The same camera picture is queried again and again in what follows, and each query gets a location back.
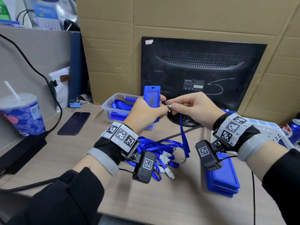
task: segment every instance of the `purple smartphone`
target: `purple smartphone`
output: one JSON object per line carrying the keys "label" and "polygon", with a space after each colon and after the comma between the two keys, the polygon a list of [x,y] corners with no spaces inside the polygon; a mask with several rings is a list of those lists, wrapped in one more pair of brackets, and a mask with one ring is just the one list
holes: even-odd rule
{"label": "purple smartphone", "polygon": [[58,130],[57,135],[77,135],[90,115],[91,113],[88,112],[75,112],[62,128]]}

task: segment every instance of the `monitor stand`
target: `monitor stand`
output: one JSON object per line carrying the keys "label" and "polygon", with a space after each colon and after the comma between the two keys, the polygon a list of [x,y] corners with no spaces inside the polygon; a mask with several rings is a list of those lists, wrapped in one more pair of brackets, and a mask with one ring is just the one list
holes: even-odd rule
{"label": "monitor stand", "polygon": [[[175,115],[172,115],[171,112],[168,112],[167,114],[167,117],[168,119],[177,124],[177,125],[180,125],[180,113],[177,113]],[[182,115],[182,126],[185,126],[185,127],[196,127],[196,126],[199,126],[201,125],[200,123],[194,121],[190,116],[188,115]]]}

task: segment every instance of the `black power adapter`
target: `black power adapter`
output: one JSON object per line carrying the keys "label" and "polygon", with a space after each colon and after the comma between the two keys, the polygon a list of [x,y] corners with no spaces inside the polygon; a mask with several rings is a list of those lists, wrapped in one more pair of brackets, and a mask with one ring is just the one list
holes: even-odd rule
{"label": "black power adapter", "polygon": [[49,132],[39,135],[29,135],[11,150],[0,157],[0,171],[3,174],[16,174],[29,162],[46,144],[46,136]]}

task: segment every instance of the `person's right hand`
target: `person's right hand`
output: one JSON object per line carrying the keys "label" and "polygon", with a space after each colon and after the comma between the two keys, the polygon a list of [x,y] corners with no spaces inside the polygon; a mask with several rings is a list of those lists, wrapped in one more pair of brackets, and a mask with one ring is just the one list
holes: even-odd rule
{"label": "person's right hand", "polygon": [[225,112],[218,108],[203,92],[195,92],[166,101],[172,105],[172,114],[190,116],[209,130],[213,130],[216,120]]}

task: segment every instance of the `black monitor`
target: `black monitor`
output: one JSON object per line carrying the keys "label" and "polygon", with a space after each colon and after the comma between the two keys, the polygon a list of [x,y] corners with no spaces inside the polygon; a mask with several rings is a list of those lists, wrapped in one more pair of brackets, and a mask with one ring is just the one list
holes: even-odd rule
{"label": "black monitor", "polygon": [[[266,44],[142,37],[141,95],[159,85],[167,99],[202,91],[219,108],[237,111]],[[179,124],[178,115],[168,118]],[[188,116],[183,125],[199,125]]]}

